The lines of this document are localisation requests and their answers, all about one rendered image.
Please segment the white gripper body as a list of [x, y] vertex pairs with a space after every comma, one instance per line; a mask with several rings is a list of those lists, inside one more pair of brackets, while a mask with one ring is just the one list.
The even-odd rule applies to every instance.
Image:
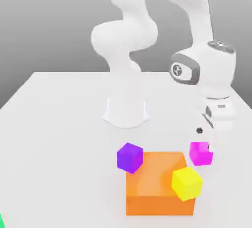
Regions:
[[234, 129], [234, 115], [218, 113], [200, 113], [197, 121], [198, 128], [202, 129], [197, 133], [198, 142], [214, 144], [217, 150], [225, 149], [231, 145]]

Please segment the small magenta cube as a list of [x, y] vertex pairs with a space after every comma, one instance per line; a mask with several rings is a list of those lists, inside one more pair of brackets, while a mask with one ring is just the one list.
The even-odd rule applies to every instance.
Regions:
[[195, 166], [210, 165], [213, 152], [209, 151], [207, 142], [191, 142], [189, 156]]

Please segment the small yellow cube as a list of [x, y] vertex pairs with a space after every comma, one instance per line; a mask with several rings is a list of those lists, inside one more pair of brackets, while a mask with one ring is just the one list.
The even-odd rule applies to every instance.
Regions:
[[202, 185], [202, 177], [192, 167], [184, 167], [172, 173], [171, 187], [183, 202], [200, 196]]

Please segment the small purple cube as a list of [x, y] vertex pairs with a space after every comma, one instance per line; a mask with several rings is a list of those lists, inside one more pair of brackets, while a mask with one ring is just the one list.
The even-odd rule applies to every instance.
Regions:
[[143, 163], [143, 148], [126, 143], [117, 151], [117, 167], [134, 174]]

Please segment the large orange box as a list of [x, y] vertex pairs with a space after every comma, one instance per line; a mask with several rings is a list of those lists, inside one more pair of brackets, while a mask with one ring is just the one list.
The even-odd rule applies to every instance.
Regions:
[[182, 152], [144, 152], [141, 167], [126, 173], [126, 215], [192, 215], [196, 199], [183, 202], [171, 187], [173, 171], [186, 166]]

